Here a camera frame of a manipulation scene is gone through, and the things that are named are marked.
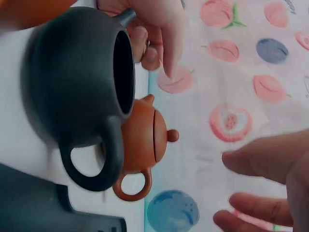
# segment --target orange clay teapot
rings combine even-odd
[[[179,139],[176,130],[167,130],[164,118],[153,107],[154,96],[135,99],[129,119],[122,125],[125,162],[122,173],[113,185],[114,193],[128,202],[138,201],[150,192],[152,187],[151,168],[164,156],[167,143]],[[143,189],[128,195],[122,191],[121,184],[127,174],[142,173],[145,176]]]
[[[38,26],[65,12],[77,0],[0,0],[0,32]]]

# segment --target black teapot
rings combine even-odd
[[[35,113],[57,141],[70,178],[90,191],[111,187],[124,164],[121,125],[134,101],[135,71],[125,26],[127,9],[110,17],[72,7],[40,29],[29,58],[29,94]],[[71,151],[103,142],[105,163],[94,177],[73,165]]]

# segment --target hand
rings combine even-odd
[[[293,227],[294,232],[309,231],[309,130],[256,139],[239,150],[224,152],[222,161],[238,174],[262,176],[287,188],[287,199],[236,193],[229,199],[236,210]],[[225,210],[213,220],[224,232],[266,232]]]
[[[135,62],[141,62],[145,69],[155,70],[161,61],[167,76],[173,76],[184,42],[185,16],[180,0],[97,0],[97,5],[111,16],[133,8],[137,20],[127,31]]]

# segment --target peach print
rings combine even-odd
[[[179,65],[175,69],[173,80],[171,80],[162,70],[158,75],[158,85],[162,90],[168,93],[183,93],[193,85],[193,72],[194,70],[191,71],[187,67]]]
[[[299,31],[295,33],[297,42],[306,50],[309,50],[309,35]]]
[[[259,99],[271,103],[279,103],[287,96],[283,85],[270,75],[254,76],[253,88]]]
[[[237,5],[225,0],[209,0],[200,10],[202,21],[210,27],[230,28],[232,26],[246,27],[238,20]]]
[[[278,28],[285,28],[289,23],[289,16],[285,6],[280,2],[271,2],[264,9],[266,19]]]
[[[212,110],[209,125],[218,139],[237,142],[252,130],[253,122],[246,109],[231,104],[220,104]]]
[[[235,62],[239,58],[239,50],[232,41],[216,40],[211,42],[206,51],[212,57],[226,62]]]

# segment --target teapot handle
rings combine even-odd
[[[151,176],[151,169],[147,168],[145,170],[142,170],[140,173],[142,173],[145,177],[145,185],[140,192],[134,195],[128,195],[122,191],[121,184],[122,184],[123,179],[126,176],[125,173],[122,173],[119,179],[117,180],[117,182],[112,187],[116,196],[119,197],[121,200],[124,200],[127,202],[135,202],[135,201],[138,201],[146,197],[148,193],[150,192],[150,189],[153,184],[153,179]]]
[[[59,144],[63,166],[69,177],[89,191],[104,191],[110,188],[119,179],[124,165],[124,145],[120,120],[110,117],[100,130],[106,146],[106,159],[101,172],[96,176],[89,177],[80,173],[71,160],[72,148]]]

